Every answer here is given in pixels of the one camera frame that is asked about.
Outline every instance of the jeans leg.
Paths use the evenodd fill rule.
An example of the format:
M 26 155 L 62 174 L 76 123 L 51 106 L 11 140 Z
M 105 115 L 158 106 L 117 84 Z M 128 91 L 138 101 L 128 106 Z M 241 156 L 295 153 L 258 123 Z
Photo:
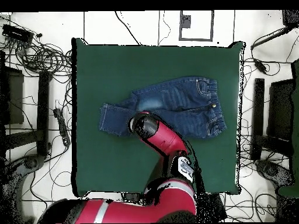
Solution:
M 137 111 L 135 110 L 136 101 L 132 98 L 120 104 L 104 104 L 100 108 L 99 130 L 118 136 L 129 136 L 128 122 Z

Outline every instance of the blue jeans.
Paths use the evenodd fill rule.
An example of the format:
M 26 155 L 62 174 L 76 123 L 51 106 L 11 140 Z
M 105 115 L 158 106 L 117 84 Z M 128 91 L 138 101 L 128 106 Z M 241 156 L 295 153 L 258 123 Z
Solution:
M 188 76 L 147 86 L 131 92 L 130 98 L 100 108 L 100 131 L 118 136 L 131 135 L 128 121 L 136 113 L 158 115 L 182 137 L 211 138 L 226 129 L 217 82 Z

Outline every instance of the green table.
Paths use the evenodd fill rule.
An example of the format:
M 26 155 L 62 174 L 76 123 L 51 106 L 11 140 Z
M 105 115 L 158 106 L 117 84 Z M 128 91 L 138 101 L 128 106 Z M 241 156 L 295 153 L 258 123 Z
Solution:
M 181 76 L 217 80 L 227 129 L 213 139 L 189 139 L 211 193 L 237 194 L 237 122 L 240 58 L 245 44 L 219 47 L 150 47 L 86 45 L 72 40 L 77 61 L 77 173 L 79 195 L 87 191 L 140 193 L 158 154 L 137 137 L 118 137 L 98 130 L 103 103 L 117 103 L 134 89 Z

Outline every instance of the jeans pocket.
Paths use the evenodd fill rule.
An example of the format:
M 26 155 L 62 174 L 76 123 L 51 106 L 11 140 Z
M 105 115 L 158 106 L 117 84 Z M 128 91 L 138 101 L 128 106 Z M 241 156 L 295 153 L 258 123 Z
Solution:
M 200 79 L 196 79 L 197 91 L 202 96 L 211 96 L 211 93 L 208 90 L 208 82 Z
M 206 125 L 207 135 L 213 137 L 219 130 L 218 122 L 216 118 L 211 119 Z

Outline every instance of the black cable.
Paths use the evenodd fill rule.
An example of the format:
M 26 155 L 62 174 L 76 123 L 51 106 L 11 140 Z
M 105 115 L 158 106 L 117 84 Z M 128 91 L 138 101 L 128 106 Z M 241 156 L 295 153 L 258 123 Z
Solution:
M 56 184 L 56 179 L 59 177 L 59 175 L 61 175 L 61 174 L 63 174 L 63 173 L 69 173 L 70 175 L 72 175 L 69 171 L 62 171 L 61 173 L 58 173 L 57 174 L 57 176 L 56 176 L 56 178 L 53 180 L 53 185 L 52 185 L 52 189 L 51 189 L 51 199 L 52 199 L 52 201 L 53 201 L 53 187 L 54 187 L 54 185 Z M 60 186 L 60 187 L 67 187 L 67 186 L 69 186 L 69 185 L 71 185 L 72 183 L 69 183 L 69 184 L 67 184 L 67 185 L 58 185 L 58 184 L 56 184 L 56 185 L 58 185 L 58 186 Z
M 64 151 L 61 153 L 61 154 L 59 154 L 59 155 L 57 155 L 57 156 L 55 156 L 55 157 L 52 157 L 51 158 L 51 160 L 53 160 L 54 158 L 56 158 L 56 157 L 58 157 L 58 156 L 62 156 L 67 150 L 69 149 L 69 147 L 66 147 L 65 149 L 64 149 Z M 45 178 L 45 176 L 48 174 L 49 172 L 47 172 L 42 178 L 40 178 L 34 185 L 32 185 L 32 187 L 34 187 L 40 180 L 42 180 L 43 178 Z M 25 191 L 24 193 L 23 193 L 23 195 L 22 196 L 24 196 L 28 191 L 30 191 L 30 189 L 28 189 L 27 191 Z
M 30 192 L 32 193 L 32 195 L 33 196 L 35 196 L 38 200 L 41 200 L 42 202 L 44 202 L 45 203 L 45 205 L 46 205 L 46 208 L 45 208 L 45 210 L 48 208 L 48 204 L 47 204 L 47 202 L 45 202 L 45 200 L 43 200 L 43 199 L 41 199 L 40 197 L 38 197 L 34 192 L 33 192 L 33 190 L 32 190 L 32 184 L 33 184 L 33 182 L 34 182 L 34 180 L 35 180 L 35 171 L 33 172 L 33 180 L 32 180 L 32 182 L 31 182 L 31 184 L 30 184 Z
M 168 26 L 168 28 L 169 28 L 169 33 L 168 33 L 168 35 L 167 35 L 166 37 L 164 37 L 163 39 L 167 39 L 167 38 L 169 37 L 169 34 L 171 33 L 171 28 L 170 28 L 169 25 L 164 21 L 164 16 L 165 16 L 165 11 L 164 11 L 164 13 L 163 13 L 163 22 L 165 23 L 165 25 Z
M 56 137 L 55 137 L 55 138 L 53 139 L 53 141 L 52 141 L 52 145 L 51 145 L 51 155 L 52 155 L 53 142 L 54 142 L 54 140 L 56 139 Z M 68 185 L 59 185 L 59 184 L 57 184 L 57 183 L 55 182 L 55 180 L 53 180 L 52 175 L 51 175 L 51 169 L 50 169 L 50 167 L 51 167 L 51 155 L 50 155 L 50 160 L 49 160 L 49 175 L 50 175 L 50 178 L 51 178 L 53 184 L 55 184 L 55 185 L 57 185 L 57 186 L 59 186 L 59 187 L 66 187 L 66 186 L 69 186 L 71 183 L 69 183 Z
M 127 29 L 128 32 L 131 34 L 131 36 L 132 36 L 133 39 L 136 41 L 136 43 L 137 43 L 139 46 L 141 46 L 142 44 L 139 43 L 139 42 L 136 40 L 136 38 L 135 38 L 134 35 L 131 33 L 131 31 L 130 31 L 130 29 L 127 27 L 127 25 L 124 24 L 124 22 L 119 18 L 119 16 L 117 15 L 116 11 L 115 11 L 115 15 L 116 15 L 116 17 L 118 18 L 118 20 L 119 20 L 119 21 L 126 27 L 126 29 Z
M 260 218 L 260 216 L 259 216 L 259 214 L 260 214 L 260 212 L 258 211 L 258 208 L 257 208 L 257 200 L 258 200 L 258 198 L 259 197 L 261 197 L 261 196 L 263 196 L 263 195 L 267 195 L 267 196 L 270 196 L 270 197 L 272 197 L 272 198 L 274 198 L 275 200 L 276 200 L 276 198 L 273 196 L 273 195 L 271 195 L 271 194 L 269 194 L 269 193 L 261 193 L 261 194 L 259 194 L 256 198 L 255 198 L 255 211 L 256 211 L 256 215 L 258 216 L 258 218 L 259 218 L 259 220 L 261 221 L 261 222 L 263 222 L 262 221 L 262 219 Z
M 294 48 L 294 45 L 295 45 L 296 41 L 298 40 L 298 38 L 299 38 L 299 35 L 297 36 L 297 38 L 295 39 L 295 41 L 294 41 L 294 43 L 293 43 L 293 45 L 292 45 L 291 51 L 290 51 L 290 53 L 289 53 L 288 56 L 287 56 L 286 62 L 287 62 L 288 58 L 290 57 L 290 55 L 291 55 L 291 53 L 292 53 L 292 50 L 293 50 L 293 48 Z

